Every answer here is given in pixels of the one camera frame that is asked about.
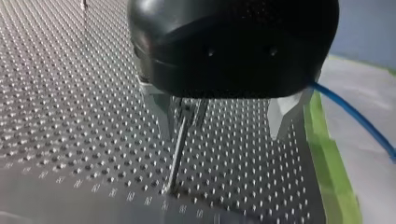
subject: green edge strip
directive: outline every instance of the green edge strip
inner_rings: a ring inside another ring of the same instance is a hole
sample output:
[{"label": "green edge strip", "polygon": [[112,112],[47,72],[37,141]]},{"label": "green edge strip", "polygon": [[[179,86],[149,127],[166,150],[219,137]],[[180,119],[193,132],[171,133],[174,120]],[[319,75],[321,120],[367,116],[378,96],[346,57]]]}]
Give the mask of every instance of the green edge strip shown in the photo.
[{"label": "green edge strip", "polygon": [[329,136],[320,95],[317,92],[305,107],[304,118],[327,223],[361,224],[358,200],[350,185],[337,145]]},{"label": "green edge strip", "polygon": [[396,70],[388,70],[390,72],[391,75],[393,75],[394,77],[396,77]]}]

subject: gray floor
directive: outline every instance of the gray floor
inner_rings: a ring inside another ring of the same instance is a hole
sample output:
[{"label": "gray floor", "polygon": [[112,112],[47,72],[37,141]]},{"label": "gray floor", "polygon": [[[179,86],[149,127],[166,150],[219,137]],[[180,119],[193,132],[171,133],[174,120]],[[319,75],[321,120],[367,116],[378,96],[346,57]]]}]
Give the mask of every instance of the gray floor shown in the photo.
[{"label": "gray floor", "polygon": [[396,69],[396,1],[339,0],[331,54]]},{"label": "gray floor", "polygon": [[[334,58],[326,61],[322,71],[319,82],[354,105],[396,146],[396,78],[384,69]],[[357,194],[363,223],[394,223],[396,164],[340,106],[325,96],[322,103],[329,133]]]}]

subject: black robot housing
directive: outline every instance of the black robot housing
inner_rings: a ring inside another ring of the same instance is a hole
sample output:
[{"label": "black robot housing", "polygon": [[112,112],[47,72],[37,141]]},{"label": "black robot housing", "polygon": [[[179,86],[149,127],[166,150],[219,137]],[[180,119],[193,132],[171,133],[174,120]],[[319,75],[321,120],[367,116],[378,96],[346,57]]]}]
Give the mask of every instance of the black robot housing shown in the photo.
[{"label": "black robot housing", "polygon": [[315,79],[337,0],[131,0],[143,79],[178,97],[274,98]]}]

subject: metal surface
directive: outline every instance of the metal surface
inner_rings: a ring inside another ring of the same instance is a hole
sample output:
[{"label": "metal surface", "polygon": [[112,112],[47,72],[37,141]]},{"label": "metal surface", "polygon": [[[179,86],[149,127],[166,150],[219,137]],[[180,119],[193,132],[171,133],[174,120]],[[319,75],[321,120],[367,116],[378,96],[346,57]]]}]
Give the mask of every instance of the metal surface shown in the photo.
[{"label": "metal surface", "polygon": [[141,99],[126,2],[87,3],[0,1],[0,220],[324,222],[304,122],[273,141],[264,100],[210,101],[163,195],[176,143]]}]

